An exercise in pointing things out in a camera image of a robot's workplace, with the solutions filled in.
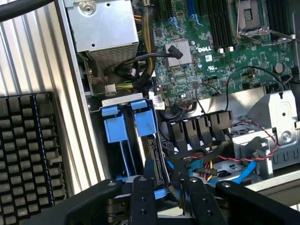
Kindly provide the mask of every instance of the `cpu socket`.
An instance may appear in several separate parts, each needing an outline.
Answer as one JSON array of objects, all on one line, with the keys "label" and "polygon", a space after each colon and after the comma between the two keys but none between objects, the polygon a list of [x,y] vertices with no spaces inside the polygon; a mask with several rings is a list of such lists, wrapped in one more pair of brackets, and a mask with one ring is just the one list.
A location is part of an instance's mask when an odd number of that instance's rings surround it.
[{"label": "cpu socket", "polygon": [[236,3],[240,31],[254,31],[262,27],[257,0],[244,0]]},{"label": "cpu socket", "polygon": [[268,19],[264,0],[229,0],[232,33],[238,39],[266,35]]}]

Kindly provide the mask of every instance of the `pcie slot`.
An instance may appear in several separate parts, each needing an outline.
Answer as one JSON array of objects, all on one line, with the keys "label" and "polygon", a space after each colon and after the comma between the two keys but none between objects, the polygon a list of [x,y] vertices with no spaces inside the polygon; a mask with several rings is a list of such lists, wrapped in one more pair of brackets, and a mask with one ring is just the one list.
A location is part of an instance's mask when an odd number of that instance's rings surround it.
[{"label": "pcie slot", "polygon": [[187,0],[187,10],[188,10],[188,17],[191,17],[194,14],[196,14],[194,0]]},{"label": "pcie slot", "polygon": [[215,50],[233,45],[226,0],[204,0]]},{"label": "pcie slot", "polygon": [[168,19],[173,18],[171,0],[165,0],[165,10],[166,10]]},{"label": "pcie slot", "polygon": [[196,0],[196,7],[198,9],[199,15],[207,14],[207,4],[205,0]]},{"label": "pcie slot", "polygon": [[161,14],[161,3],[160,3],[160,0],[154,0],[154,6],[155,6],[157,20],[161,21],[163,19],[163,16]]},{"label": "pcie slot", "polygon": [[288,34],[286,0],[266,0],[270,29]]},{"label": "pcie slot", "polygon": [[196,5],[195,5],[195,0],[186,0],[186,1],[187,1],[187,10],[188,10],[189,21],[195,22],[198,25],[203,26],[199,22],[197,10],[196,10]]}]

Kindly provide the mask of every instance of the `metal bracket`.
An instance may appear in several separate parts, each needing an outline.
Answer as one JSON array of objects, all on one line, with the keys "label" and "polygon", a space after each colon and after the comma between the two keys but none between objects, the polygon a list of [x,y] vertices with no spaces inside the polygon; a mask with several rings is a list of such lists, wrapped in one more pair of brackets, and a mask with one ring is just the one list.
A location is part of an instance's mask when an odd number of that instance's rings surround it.
[{"label": "metal bracket", "polygon": [[157,225],[158,212],[155,206],[154,181],[143,176],[133,181],[130,199],[129,225]]},{"label": "metal bracket", "polygon": [[[271,152],[268,140],[261,137],[253,138],[242,150],[245,150],[245,152],[255,150],[258,154],[257,157],[265,157]],[[259,163],[259,174],[264,180],[274,176],[272,160],[270,158]]]},{"label": "metal bracket", "polygon": [[263,96],[247,115],[264,128],[276,128],[278,145],[296,140],[295,122],[298,116],[291,90]]}]

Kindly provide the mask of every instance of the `screw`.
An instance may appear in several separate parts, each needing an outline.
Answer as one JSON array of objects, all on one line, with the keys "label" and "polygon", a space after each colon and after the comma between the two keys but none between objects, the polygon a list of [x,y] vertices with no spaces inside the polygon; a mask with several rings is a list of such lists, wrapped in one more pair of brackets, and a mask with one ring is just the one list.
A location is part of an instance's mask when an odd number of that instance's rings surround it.
[{"label": "screw", "polygon": [[193,182],[193,183],[196,183],[198,180],[197,180],[197,178],[195,178],[195,177],[191,177],[191,178],[189,179],[189,181],[191,181],[191,182]]},{"label": "screw", "polygon": [[284,132],[281,135],[282,139],[284,140],[284,142],[290,142],[292,140],[292,135],[288,132]]},{"label": "screw", "polygon": [[226,183],[226,182],[222,183],[222,185],[223,185],[224,187],[226,187],[226,188],[229,188],[229,187],[230,187],[230,184],[229,184],[229,183]]}]

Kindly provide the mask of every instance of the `red wire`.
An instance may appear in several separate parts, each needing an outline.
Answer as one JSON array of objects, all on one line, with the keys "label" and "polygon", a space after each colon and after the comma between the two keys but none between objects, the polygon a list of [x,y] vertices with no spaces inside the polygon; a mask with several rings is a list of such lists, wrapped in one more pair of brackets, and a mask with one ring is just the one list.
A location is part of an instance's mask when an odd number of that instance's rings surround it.
[{"label": "red wire", "polygon": [[[208,162],[205,164],[204,168],[208,167]],[[203,178],[206,179],[206,173],[204,173]]]},{"label": "red wire", "polygon": [[267,158],[270,158],[270,157],[274,156],[275,152],[278,149],[278,144],[277,144],[277,141],[275,140],[275,138],[272,137],[272,135],[270,135],[263,127],[261,127],[257,123],[254,123],[254,122],[251,122],[251,121],[243,121],[241,123],[254,124],[258,128],[260,128],[263,132],[265,132],[272,139],[272,141],[275,144],[273,151],[270,154],[266,155],[265,157],[258,157],[258,158],[231,158],[231,157],[224,157],[224,156],[220,156],[220,155],[218,157],[221,158],[221,159],[224,159],[224,160],[232,160],[232,161],[235,161],[235,162],[241,162],[241,161],[252,162],[252,161],[264,161]]}]

